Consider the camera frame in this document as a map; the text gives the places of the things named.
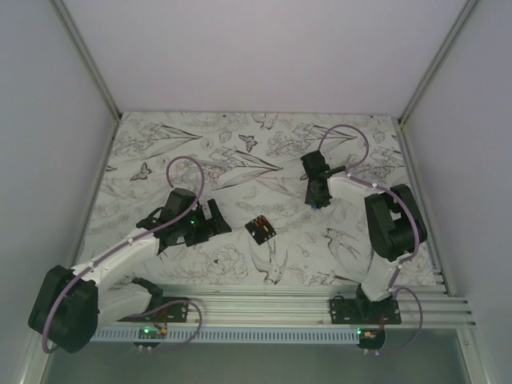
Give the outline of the black fuse box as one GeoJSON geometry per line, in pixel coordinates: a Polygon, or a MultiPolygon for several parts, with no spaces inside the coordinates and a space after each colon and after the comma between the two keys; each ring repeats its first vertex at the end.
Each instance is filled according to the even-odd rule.
{"type": "Polygon", "coordinates": [[[245,224],[246,230],[258,245],[269,241],[276,235],[275,229],[265,216],[257,216],[245,224]]]}

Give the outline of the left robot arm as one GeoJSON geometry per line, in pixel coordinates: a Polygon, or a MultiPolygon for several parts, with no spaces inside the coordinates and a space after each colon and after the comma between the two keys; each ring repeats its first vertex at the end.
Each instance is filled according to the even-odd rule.
{"type": "Polygon", "coordinates": [[[198,196],[183,188],[170,192],[166,204],[140,220],[120,243],[88,262],[46,273],[28,317],[28,326],[42,336],[49,353],[52,342],[68,353],[80,351],[95,332],[113,322],[142,318],[152,322],[168,306],[185,306],[144,278],[114,285],[133,268],[172,246],[195,246],[231,231],[215,200],[205,216],[198,196]]]}

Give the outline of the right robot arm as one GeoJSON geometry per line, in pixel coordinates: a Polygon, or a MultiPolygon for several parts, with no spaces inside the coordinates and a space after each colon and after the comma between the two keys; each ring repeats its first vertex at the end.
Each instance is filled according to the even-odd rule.
{"type": "Polygon", "coordinates": [[[319,150],[302,156],[301,164],[307,176],[307,205],[321,209],[341,199],[365,209],[374,256],[361,283],[365,297],[356,301],[354,312],[359,321],[373,323],[382,316],[381,300],[390,296],[402,265],[427,240],[412,189],[406,184],[386,187],[365,181],[345,166],[331,168],[319,150]]]}

